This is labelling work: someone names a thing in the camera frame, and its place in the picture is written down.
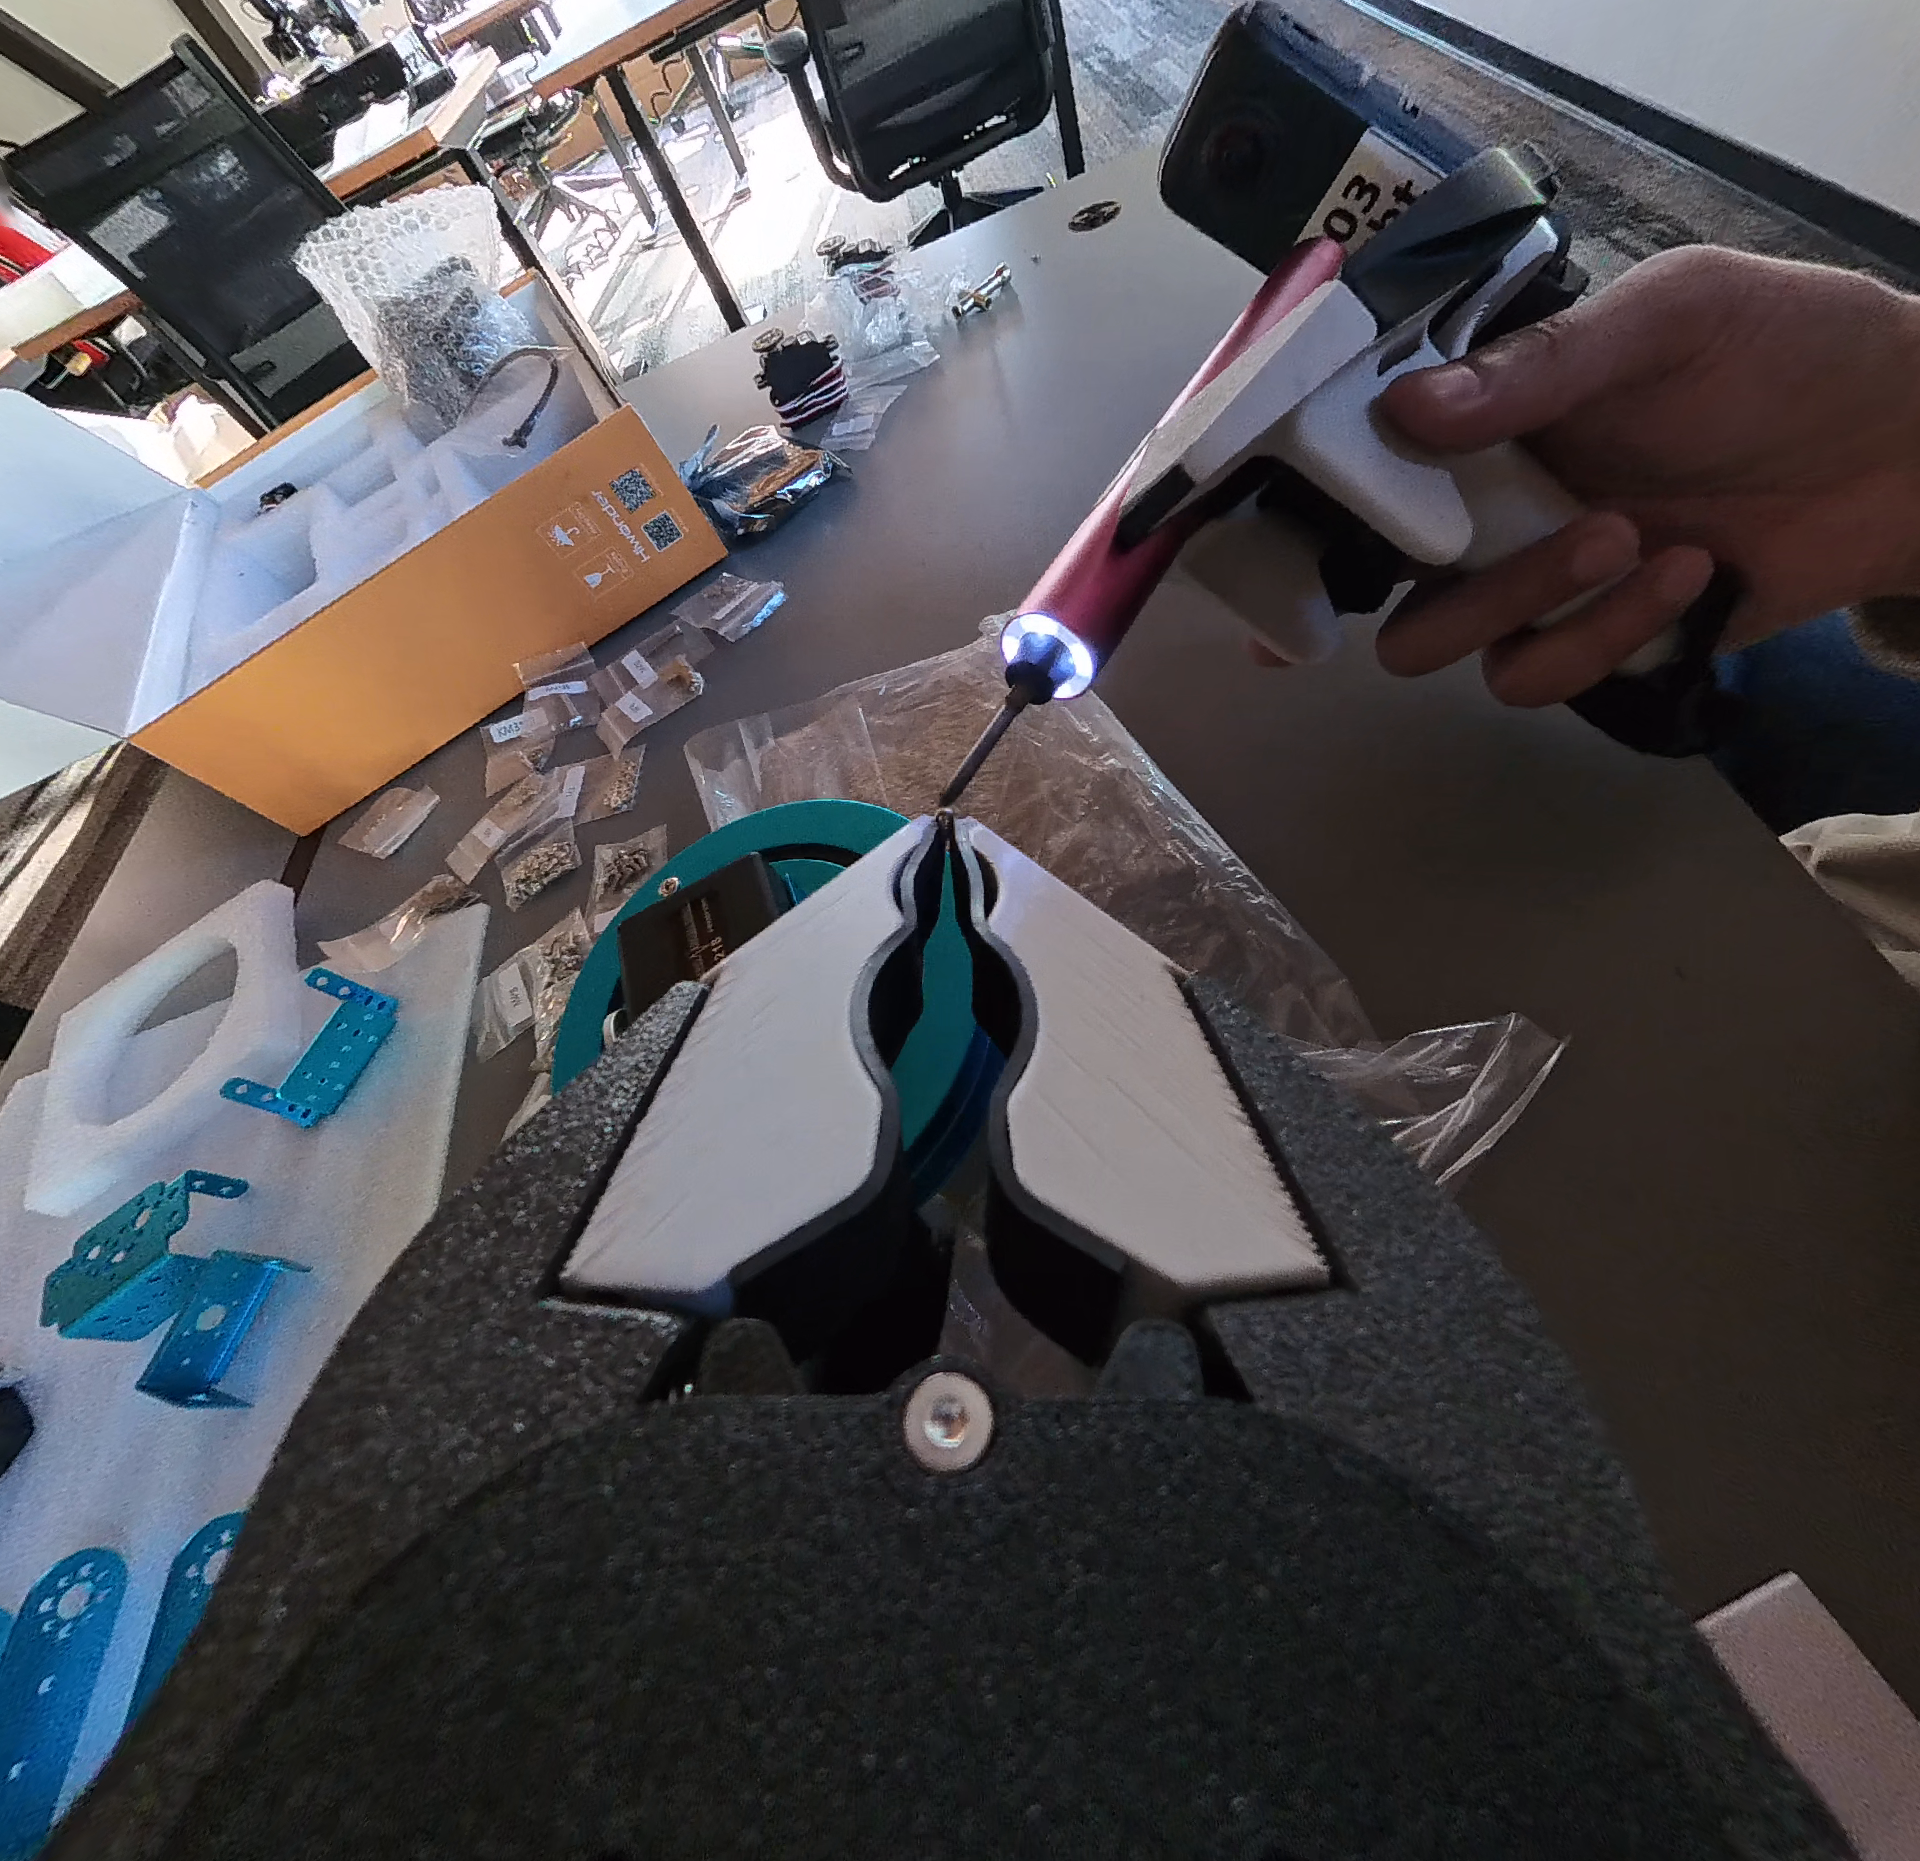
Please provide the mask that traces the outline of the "person's right hand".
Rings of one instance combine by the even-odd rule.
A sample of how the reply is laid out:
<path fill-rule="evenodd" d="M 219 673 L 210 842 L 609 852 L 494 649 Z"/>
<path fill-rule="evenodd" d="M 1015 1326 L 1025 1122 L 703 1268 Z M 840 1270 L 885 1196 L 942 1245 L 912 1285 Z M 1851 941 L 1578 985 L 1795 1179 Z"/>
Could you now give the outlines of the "person's right hand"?
<path fill-rule="evenodd" d="M 1625 668 L 1718 574 L 1721 649 L 1850 611 L 1917 670 L 1918 303 L 1851 271 L 1689 245 L 1566 314 L 1399 380 L 1389 425 L 1432 453 L 1523 441 L 1581 517 L 1516 559 L 1418 582 L 1388 673 L 1481 658 L 1508 707 Z"/>

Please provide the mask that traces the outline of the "blue round-end metal plate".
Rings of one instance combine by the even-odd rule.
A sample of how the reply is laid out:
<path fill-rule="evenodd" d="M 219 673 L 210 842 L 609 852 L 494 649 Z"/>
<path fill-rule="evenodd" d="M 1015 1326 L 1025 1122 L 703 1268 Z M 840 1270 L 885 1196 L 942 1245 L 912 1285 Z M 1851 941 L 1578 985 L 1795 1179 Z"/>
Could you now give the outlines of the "blue round-end metal plate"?
<path fill-rule="evenodd" d="M 34 1860 L 63 1809 L 129 1588 L 119 1552 L 78 1549 L 11 1617 L 2 1651 L 2 1857 Z"/>
<path fill-rule="evenodd" d="M 161 1588 L 157 1614 L 136 1676 L 126 1714 L 134 1731 L 146 1704 L 153 1701 L 183 1644 L 198 1632 L 213 1589 L 223 1579 L 234 1544 L 241 1539 L 249 1510 L 238 1510 L 205 1522 L 172 1559 Z"/>

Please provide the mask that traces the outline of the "red electric screwdriver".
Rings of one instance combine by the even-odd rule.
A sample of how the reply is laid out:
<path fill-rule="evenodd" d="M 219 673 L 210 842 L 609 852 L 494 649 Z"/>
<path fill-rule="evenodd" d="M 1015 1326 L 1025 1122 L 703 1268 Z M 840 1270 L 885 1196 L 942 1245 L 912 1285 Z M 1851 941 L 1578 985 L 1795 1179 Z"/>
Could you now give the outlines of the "red electric screwdriver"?
<path fill-rule="evenodd" d="M 1007 697 L 940 793 L 950 810 L 1034 707 L 1085 695 L 1190 539 L 1251 494 L 1242 474 L 1306 399 L 1356 359 L 1376 320 L 1344 248 L 1301 241 L 1262 284 L 1001 636 Z"/>

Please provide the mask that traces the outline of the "white foam sheet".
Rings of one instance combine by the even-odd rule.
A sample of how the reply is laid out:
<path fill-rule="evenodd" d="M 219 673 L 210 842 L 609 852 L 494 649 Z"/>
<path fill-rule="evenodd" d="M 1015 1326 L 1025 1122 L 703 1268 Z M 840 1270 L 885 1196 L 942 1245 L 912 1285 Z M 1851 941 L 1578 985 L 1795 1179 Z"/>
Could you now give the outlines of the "white foam sheet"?
<path fill-rule="evenodd" d="M 487 926 L 490 910 L 470 906 L 430 923 L 381 973 L 333 968 L 396 996 L 398 1018 L 346 1105 L 320 1127 L 296 1128 L 222 1098 L 198 1135 L 164 1145 L 76 1217 L 44 1217 L 22 1200 L 54 1054 L 5 1098 L 5 1385 L 19 1385 L 35 1416 L 34 1440 L 2 1490 L 5 1643 L 26 1591 L 65 1557 L 105 1548 L 129 1568 L 60 1812 L 126 1728 L 172 1559 L 210 1519 L 252 1508 L 323 1362 L 441 1197 Z M 299 969 L 303 1054 L 333 1002 L 305 985 L 310 968 Z M 190 1065 L 228 1009 L 234 971 L 222 955 L 149 1012 L 113 1076 L 110 1112 L 144 1105 Z M 276 1086 L 287 1071 L 249 1081 Z M 228 1370 L 223 1387 L 245 1411 L 181 1411 L 136 1392 L 170 1321 L 140 1344 L 73 1342 L 40 1326 L 44 1280 L 76 1240 L 144 1187 L 189 1172 L 244 1177 L 251 1190 L 234 1201 L 196 1197 L 170 1241 L 175 1254 L 206 1259 L 230 1249 L 313 1266 L 280 1278 Z"/>

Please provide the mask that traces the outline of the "orange cardboard box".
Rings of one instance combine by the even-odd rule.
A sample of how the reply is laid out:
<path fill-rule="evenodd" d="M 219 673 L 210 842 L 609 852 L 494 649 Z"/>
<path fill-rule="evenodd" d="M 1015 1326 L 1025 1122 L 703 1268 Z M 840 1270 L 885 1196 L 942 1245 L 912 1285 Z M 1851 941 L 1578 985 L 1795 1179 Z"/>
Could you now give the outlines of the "orange cardboard box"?
<path fill-rule="evenodd" d="M 210 487 L 5 393 L 5 794 L 129 742 L 310 834 L 707 578 L 724 542 L 627 406 L 523 362 L 396 470 L 378 379 Z"/>

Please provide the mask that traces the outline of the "teal perforated bracket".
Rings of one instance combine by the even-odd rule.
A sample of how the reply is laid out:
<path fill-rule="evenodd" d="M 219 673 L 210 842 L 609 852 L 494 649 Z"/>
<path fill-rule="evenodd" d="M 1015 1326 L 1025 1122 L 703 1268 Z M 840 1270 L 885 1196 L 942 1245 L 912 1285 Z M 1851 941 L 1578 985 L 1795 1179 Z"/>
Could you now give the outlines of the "teal perforated bracket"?
<path fill-rule="evenodd" d="M 140 1344 L 179 1314 L 202 1259 L 170 1250 L 196 1197 L 234 1201 L 244 1177 L 189 1172 L 153 1183 L 88 1227 L 44 1280 L 40 1326 L 63 1340 Z"/>

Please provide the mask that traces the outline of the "grey desk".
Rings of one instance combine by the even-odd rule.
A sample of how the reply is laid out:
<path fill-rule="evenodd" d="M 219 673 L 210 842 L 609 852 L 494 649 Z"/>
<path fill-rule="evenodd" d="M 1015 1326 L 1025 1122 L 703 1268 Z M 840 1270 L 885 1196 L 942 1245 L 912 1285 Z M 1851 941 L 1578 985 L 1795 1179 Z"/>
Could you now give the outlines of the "grey desk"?
<path fill-rule="evenodd" d="M 1014 286 L 942 330 L 855 477 L 742 571 L 787 592 L 646 746 L 974 643 L 1189 383 L 1253 275 L 1130 156 L 946 241 Z M 1354 985 L 1376 1031 L 1518 1012 L 1566 1041 L 1453 1185 L 1581 1374 L 1679 1599 L 1783 1572 L 1917 1704 L 1917 994 L 1720 775 L 1646 762 L 1474 667 L 1301 678 L 1169 582 L 1097 685 Z"/>

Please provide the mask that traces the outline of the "blue round turntable base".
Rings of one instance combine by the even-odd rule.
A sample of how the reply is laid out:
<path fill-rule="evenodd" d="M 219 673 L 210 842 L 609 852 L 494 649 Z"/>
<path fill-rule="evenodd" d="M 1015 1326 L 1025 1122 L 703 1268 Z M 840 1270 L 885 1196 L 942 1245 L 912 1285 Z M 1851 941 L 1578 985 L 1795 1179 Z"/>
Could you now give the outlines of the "blue round turntable base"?
<path fill-rule="evenodd" d="M 668 884 L 691 889 L 758 852 L 796 906 L 902 824 L 891 810 L 850 800 L 782 804 L 709 832 L 646 874 L 617 910 L 593 921 L 593 945 L 553 1039 L 553 1094 L 603 1058 L 607 1018 L 621 1009 L 616 929 L 658 904 L 680 906 L 681 892 L 667 894 Z M 918 1205 L 933 1201 L 960 1174 L 1001 1070 L 1001 1052 L 974 1013 L 971 955 L 948 886 L 940 921 L 925 942 L 922 1013 L 894 1063 L 908 1175 Z"/>

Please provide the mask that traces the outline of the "black office chair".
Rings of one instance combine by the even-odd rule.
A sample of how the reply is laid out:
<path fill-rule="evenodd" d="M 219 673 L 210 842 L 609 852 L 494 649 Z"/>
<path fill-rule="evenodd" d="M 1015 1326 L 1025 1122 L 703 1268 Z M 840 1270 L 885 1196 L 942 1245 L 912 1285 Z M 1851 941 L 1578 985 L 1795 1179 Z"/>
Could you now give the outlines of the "black office chair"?
<path fill-rule="evenodd" d="M 828 178 L 873 201 L 936 186 L 915 248 L 1037 189 L 967 193 L 981 156 L 1055 115 L 1069 178 L 1087 170 L 1061 0 L 796 0 L 801 24 L 765 42 Z"/>

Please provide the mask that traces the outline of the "white foam block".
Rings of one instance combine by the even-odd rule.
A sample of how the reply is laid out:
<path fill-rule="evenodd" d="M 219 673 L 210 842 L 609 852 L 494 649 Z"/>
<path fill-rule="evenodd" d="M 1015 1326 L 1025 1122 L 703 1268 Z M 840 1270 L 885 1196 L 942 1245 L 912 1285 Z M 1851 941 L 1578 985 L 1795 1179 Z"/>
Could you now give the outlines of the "white foam block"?
<path fill-rule="evenodd" d="M 164 1145 L 198 1135 L 228 1081 L 292 1068 L 303 1050 L 294 908 L 283 884 L 254 884 L 63 1017 L 22 1187 L 29 1211 L 80 1215 Z M 150 1100 L 110 1112 L 113 1076 L 149 1012 L 222 955 L 238 962 L 234 988 L 209 1043 Z"/>

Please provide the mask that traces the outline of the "large clear plastic bag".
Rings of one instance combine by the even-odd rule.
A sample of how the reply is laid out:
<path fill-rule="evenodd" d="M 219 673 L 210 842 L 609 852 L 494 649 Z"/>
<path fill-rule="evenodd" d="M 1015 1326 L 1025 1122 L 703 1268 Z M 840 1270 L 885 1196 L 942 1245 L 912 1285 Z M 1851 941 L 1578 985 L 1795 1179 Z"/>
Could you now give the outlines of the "large clear plastic bag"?
<path fill-rule="evenodd" d="M 915 820 L 933 810 L 1001 688 L 996 647 L 978 638 L 712 725 L 683 753 L 710 826 L 805 800 Z M 974 779 L 967 812 L 1222 985 L 1438 1185 L 1518 1125 L 1564 1052 L 1521 1013 L 1380 1041 L 1345 973 L 1095 695 L 1023 718 Z"/>

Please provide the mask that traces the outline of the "dark foil parts bag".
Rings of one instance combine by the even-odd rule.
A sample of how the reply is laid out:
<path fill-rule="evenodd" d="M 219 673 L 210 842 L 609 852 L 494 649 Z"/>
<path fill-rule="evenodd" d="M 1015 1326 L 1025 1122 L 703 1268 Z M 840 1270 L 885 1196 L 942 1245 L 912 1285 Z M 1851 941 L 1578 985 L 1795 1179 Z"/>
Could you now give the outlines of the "dark foil parts bag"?
<path fill-rule="evenodd" d="M 680 463 L 680 478 L 721 540 L 740 546 L 779 530 L 830 483 L 852 478 L 852 467 L 782 425 L 755 425 L 727 442 L 715 428 Z"/>

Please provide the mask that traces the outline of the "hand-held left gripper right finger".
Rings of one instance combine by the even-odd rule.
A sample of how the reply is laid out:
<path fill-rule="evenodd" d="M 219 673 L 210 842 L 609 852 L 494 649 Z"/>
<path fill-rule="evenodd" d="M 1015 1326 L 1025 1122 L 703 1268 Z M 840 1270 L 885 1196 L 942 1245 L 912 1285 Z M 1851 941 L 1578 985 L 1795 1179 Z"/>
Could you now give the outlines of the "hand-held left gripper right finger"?
<path fill-rule="evenodd" d="M 1189 973 L 981 822 L 959 820 L 952 847 L 978 976 L 1014 988 L 986 1118 L 1012 1206 L 1176 1294 L 1333 1285 Z"/>

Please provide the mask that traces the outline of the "bubble wrap bundle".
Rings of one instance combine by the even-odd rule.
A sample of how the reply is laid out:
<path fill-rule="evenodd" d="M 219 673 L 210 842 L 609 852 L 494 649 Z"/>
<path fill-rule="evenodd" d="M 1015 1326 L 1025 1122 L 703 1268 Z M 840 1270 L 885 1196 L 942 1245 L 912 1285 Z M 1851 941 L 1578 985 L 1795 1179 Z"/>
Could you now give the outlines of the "bubble wrap bundle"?
<path fill-rule="evenodd" d="M 323 221 L 294 269 L 396 397 L 449 429 L 510 362 L 550 354 L 500 293 L 500 254 L 494 195 L 443 186 Z"/>

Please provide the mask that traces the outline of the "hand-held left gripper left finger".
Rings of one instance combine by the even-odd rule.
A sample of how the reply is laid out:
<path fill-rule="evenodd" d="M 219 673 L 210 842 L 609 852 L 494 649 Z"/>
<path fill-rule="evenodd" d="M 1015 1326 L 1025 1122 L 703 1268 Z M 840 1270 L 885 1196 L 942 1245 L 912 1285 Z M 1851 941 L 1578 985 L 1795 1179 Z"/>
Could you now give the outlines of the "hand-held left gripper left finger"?
<path fill-rule="evenodd" d="M 884 1294 L 960 1102 L 950 844 L 909 822 L 694 990 L 565 1294 Z"/>

